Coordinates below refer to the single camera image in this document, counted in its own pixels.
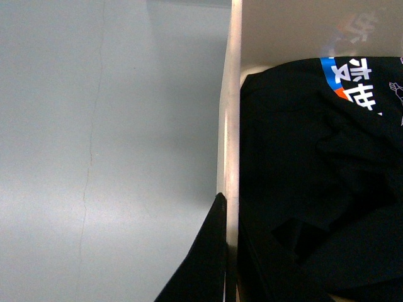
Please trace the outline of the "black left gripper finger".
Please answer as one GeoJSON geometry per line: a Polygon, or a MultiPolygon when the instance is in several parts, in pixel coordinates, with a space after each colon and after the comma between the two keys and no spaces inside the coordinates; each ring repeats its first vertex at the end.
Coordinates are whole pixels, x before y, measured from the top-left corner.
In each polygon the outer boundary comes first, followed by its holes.
{"type": "Polygon", "coordinates": [[[218,193],[188,254],[156,301],[223,301],[227,200],[218,193]]]}

